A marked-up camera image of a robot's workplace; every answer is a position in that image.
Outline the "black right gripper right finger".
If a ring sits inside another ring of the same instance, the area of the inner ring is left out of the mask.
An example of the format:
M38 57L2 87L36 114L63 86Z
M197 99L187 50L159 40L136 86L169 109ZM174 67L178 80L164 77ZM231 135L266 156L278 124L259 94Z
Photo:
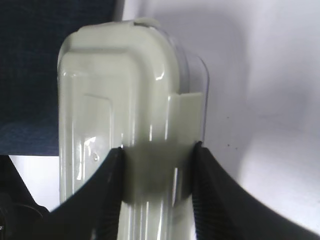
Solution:
M191 192L198 240L318 240L245 191L197 142L191 155Z

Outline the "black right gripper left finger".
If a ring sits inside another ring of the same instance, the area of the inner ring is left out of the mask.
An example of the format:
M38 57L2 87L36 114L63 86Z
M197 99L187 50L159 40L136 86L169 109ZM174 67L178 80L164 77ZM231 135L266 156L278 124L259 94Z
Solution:
M124 151L113 148L93 176L37 222L31 240L115 240L124 192Z

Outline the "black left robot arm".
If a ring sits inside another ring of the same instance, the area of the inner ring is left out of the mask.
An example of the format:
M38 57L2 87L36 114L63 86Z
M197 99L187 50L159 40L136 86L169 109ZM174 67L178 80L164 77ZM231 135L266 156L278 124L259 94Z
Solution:
M15 233L43 219L49 210L36 203L8 155L0 156L0 238L11 240Z

